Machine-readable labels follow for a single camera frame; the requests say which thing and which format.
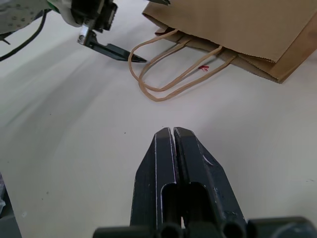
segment paper bag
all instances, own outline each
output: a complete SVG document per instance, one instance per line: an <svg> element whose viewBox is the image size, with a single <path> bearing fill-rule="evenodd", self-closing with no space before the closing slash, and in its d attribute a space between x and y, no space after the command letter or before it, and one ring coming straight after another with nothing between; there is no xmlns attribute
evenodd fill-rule
<svg viewBox="0 0 317 238"><path fill-rule="evenodd" d="M189 46L236 51L233 64L279 83L317 48L317 0L173 0L149 3L143 14L163 30L200 38Z"/></svg>

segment robotic arm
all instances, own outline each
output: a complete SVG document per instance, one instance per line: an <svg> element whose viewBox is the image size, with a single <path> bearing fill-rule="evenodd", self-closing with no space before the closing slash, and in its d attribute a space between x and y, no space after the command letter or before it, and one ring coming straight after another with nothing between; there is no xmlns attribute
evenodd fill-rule
<svg viewBox="0 0 317 238"><path fill-rule="evenodd" d="M149 0L169 5L169 0ZM43 16L37 32L21 46L0 57L7 59L28 45L41 31L46 13L54 10L61 14L68 24L81 27L77 42L115 60L128 61L129 51L112 44L101 45L97 41L95 31L109 31L117 11L112 0L0 0L0 41L10 44L6 37ZM146 62L145 59L133 55L133 62Z"/></svg>
<svg viewBox="0 0 317 238"><path fill-rule="evenodd" d="M134 182L129 227L93 238L317 238L302 217L246 221L219 162L195 134L157 132Z"/></svg>

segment black cable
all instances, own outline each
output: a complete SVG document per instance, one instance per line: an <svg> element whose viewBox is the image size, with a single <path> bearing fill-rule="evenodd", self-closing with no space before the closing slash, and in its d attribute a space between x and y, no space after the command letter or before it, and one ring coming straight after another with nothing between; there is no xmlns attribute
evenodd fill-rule
<svg viewBox="0 0 317 238"><path fill-rule="evenodd" d="M17 48L12 50L8 54L6 54L4 56L1 56L0 57L0 62L3 61L3 60L6 60L7 58L11 57L12 55L18 53L21 49L26 47L29 43L31 43L39 35L39 33L41 32L41 30L43 29L43 26L45 24L46 15L47 15L48 11L49 10L44 10L41 24L40 24L39 28L36 30L36 32L29 39L27 39L25 42L23 42L20 46L18 46Z"/></svg>

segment white table surface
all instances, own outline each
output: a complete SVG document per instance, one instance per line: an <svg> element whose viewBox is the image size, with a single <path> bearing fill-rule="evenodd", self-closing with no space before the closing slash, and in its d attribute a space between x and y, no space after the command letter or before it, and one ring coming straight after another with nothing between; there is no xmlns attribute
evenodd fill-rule
<svg viewBox="0 0 317 238"><path fill-rule="evenodd" d="M146 4L118 1L99 41L131 50L152 38ZM9 37L12 47L37 26ZM51 13L40 36L0 64L0 171L24 238L89 238L99 226L128 225L135 172L166 126L195 132L223 165L247 219L301 215L317 224L316 53L282 85L230 65L155 103L126 62L77 44L78 32ZM172 45L137 54L151 59ZM0 54L10 49L2 43ZM147 79L162 86L204 54L181 50Z"/></svg>

